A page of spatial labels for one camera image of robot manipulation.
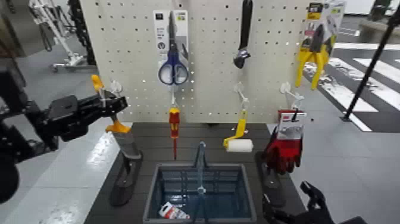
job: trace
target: white floor stripe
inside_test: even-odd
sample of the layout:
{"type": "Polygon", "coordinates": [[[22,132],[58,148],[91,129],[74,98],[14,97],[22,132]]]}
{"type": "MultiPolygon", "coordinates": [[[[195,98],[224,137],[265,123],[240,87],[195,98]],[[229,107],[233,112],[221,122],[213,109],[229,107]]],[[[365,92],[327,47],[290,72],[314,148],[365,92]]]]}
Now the white floor stripe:
{"type": "MultiPolygon", "coordinates": [[[[340,84],[323,83],[321,87],[331,95],[338,103],[344,108],[349,108],[351,101],[353,100],[354,93],[346,86],[340,84]]],[[[354,111],[357,112],[378,112],[373,106],[365,102],[362,98],[359,98],[355,104],[354,111]]]]}
{"type": "Polygon", "coordinates": [[[345,27],[341,27],[340,30],[358,31],[358,30],[355,30],[355,29],[350,29],[350,28],[345,28],[345,27]]]}
{"type": "MultiPolygon", "coordinates": [[[[306,63],[304,70],[308,74],[315,74],[316,66],[313,63],[306,63]]],[[[320,78],[319,84],[329,95],[331,95],[344,108],[349,108],[354,97],[354,93],[346,86],[337,83],[335,79],[329,75],[320,78]]],[[[355,104],[354,111],[357,112],[378,112],[373,106],[365,102],[361,97],[355,104]]]]}
{"type": "Polygon", "coordinates": [[[345,33],[345,32],[339,32],[342,35],[348,35],[348,36],[355,36],[354,33],[345,33]]]}
{"type": "MultiPolygon", "coordinates": [[[[335,49],[375,50],[378,46],[378,43],[336,43],[335,49]]],[[[385,50],[400,51],[400,44],[386,44],[385,50]]]]}
{"type": "MultiPolygon", "coordinates": [[[[353,80],[360,81],[364,77],[363,72],[359,71],[355,67],[347,64],[339,58],[331,58],[329,60],[329,64],[353,80]]],[[[400,111],[400,94],[398,92],[385,86],[384,84],[372,77],[370,77],[368,80],[366,90],[370,91],[372,94],[381,98],[382,100],[400,111]]]]}
{"type": "Polygon", "coordinates": [[[362,122],[356,115],[350,114],[349,118],[363,132],[372,132],[372,130],[366,124],[364,124],[364,122],[362,122]]]}
{"type": "MultiPolygon", "coordinates": [[[[354,58],[354,60],[366,67],[368,67],[371,63],[370,58],[354,58]]],[[[382,76],[385,76],[389,79],[391,79],[392,81],[400,84],[400,70],[389,65],[386,64],[382,61],[378,61],[375,65],[374,68],[375,71],[377,71],[378,73],[380,73],[382,76]]]]}

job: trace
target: scissors packaging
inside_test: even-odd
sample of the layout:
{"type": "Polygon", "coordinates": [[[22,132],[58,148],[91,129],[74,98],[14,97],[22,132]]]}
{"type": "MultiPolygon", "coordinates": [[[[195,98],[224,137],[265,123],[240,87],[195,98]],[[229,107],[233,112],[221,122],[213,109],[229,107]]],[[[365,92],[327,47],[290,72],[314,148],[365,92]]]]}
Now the scissors packaging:
{"type": "Polygon", "coordinates": [[[155,49],[157,50],[157,73],[168,60],[170,51],[169,24],[172,12],[176,47],[179,52],[179,61],[189,67],[189,23],[187,10],[154,10],[155,49]]]}

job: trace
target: blue scissors handle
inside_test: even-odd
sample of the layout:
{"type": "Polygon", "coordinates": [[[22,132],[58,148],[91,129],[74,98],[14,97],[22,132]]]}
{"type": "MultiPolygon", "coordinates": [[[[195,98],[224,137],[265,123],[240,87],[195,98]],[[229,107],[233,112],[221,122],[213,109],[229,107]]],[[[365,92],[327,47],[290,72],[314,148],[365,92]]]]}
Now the blue scissors handle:
{"type": "Polygon", "coordinates": [[[168,59],[158,71],[158,77],[166,85],[181,85],[187,81],[189,73],[186,66],[179,61],[177,51],[170,50],[168,52],[168,59]]]}

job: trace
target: white roller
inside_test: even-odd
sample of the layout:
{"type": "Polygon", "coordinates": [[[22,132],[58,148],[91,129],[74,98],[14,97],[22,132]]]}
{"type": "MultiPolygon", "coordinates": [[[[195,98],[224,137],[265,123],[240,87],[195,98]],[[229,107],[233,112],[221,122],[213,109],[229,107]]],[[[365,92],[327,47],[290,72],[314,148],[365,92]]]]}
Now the white roller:
{"type": "Polygon", "coordinates": [[[251,153],[253,141],[251,139],[234,139],[228,141],[226,151],[228,153],[251,153]]]}

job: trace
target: scissors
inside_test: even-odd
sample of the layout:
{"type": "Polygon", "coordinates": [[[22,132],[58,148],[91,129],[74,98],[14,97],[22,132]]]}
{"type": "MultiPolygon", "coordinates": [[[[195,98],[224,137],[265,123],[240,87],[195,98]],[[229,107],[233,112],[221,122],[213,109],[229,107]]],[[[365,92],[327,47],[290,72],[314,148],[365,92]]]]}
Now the scissors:
{"type": "Polygon", "coordinates": [[[169,26],[170,50],[168,51],[168,60],[158,71],[158,78],[163,84],[169,86],[172,84],[181,85],[187,81],[189,72],[186,69],[186,66],[179,61],[179,51],[175,41],[174,18],[172,11],[170,13],[169,26]]]}

